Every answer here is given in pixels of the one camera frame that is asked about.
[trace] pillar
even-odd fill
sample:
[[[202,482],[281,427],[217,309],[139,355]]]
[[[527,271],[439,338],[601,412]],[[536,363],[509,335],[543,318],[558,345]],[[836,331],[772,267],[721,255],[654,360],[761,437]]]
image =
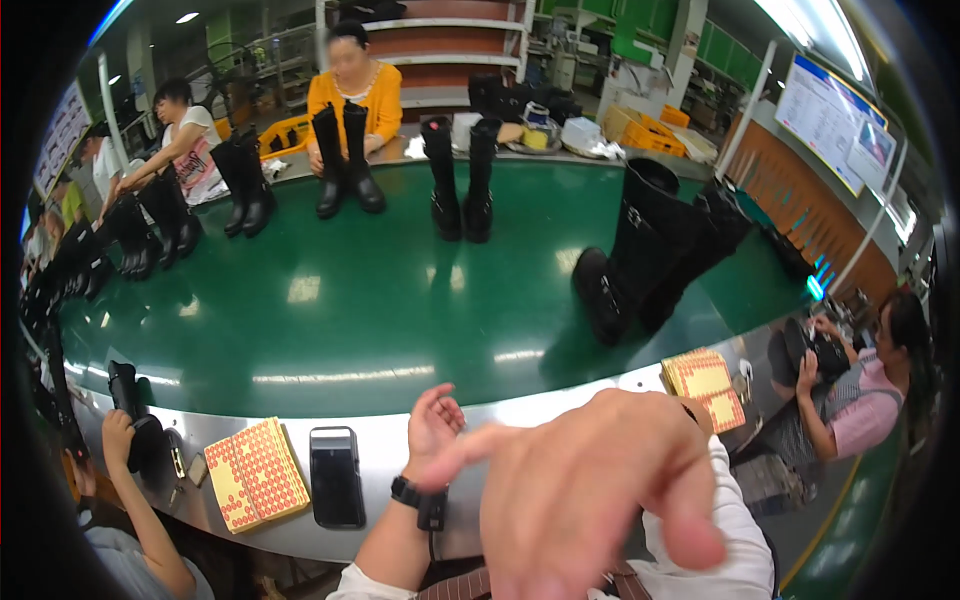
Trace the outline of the pillar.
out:
[[[673,89],[667,94],[666,104],[680,108],[684,100],[690,73],[697,58],[700,35],[707,20],[708,0],[680,0],[677,19],[673,23],[673,35],[667,49],[664,66],[673,75]]]
[[[134,105],[140,112],[152,108],[156,94],[151,43],[150,23],[140,21],[127,31],[127,72],[130,73]]]

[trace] white shelving unit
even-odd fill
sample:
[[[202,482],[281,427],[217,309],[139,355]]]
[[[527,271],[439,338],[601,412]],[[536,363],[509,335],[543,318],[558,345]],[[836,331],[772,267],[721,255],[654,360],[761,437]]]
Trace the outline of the white shelving unit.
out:
[[[327,0],[316,0],[317,29],[326,28]],[[364,23],[368,32],[408,29],[418,27],[470,27],[494,29],[504,32],[503,53],[481,54],[471,52],[421,52],[410,54],[374,56],[393,65],[406,64],[491,64],[513,69],[516,82],[523,83],[527,70],[527,54],[530,32],[533,31],[536,0],[511,0],[507,20],[475,19],[463,17],[408,18]],[[327,68],[324,49],[318,44],[321,70]],[[470,105],[467,87],[428,86],[405,87],[400,90],[400,105],[404,108],[461,108]]]

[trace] poster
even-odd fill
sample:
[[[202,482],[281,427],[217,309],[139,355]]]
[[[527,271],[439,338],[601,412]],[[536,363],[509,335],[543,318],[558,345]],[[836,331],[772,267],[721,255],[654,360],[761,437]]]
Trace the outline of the poster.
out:
[[[80,85],[74,80],[66,88],[40,144],[40,156],[34,168],[34,187],[43,201],[50,197],[60,171],[91,123]]]
[[[839,77],[798,54],[790,65],[775,119],[817,155],[854,196],[860,194],[864,180],[848,158],[864,123],[886,132],[887,120],[876,107]]]

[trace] red dot sticker sheet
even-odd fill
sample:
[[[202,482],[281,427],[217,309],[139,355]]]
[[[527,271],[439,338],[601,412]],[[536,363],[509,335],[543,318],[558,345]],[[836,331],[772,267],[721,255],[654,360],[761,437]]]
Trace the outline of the red dot sticker sheet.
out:
[[[310,503],[276,417],[208,446],[204,455],[231,533],[287,516]]]

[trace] smartphone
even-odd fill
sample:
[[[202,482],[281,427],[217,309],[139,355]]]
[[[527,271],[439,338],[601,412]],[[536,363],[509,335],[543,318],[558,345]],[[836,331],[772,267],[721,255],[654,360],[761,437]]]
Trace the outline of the smartphone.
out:
[[[349,427],[310,430],[313,518],[325,529],[363,529],[367,513],[360,490],[356,434]]]

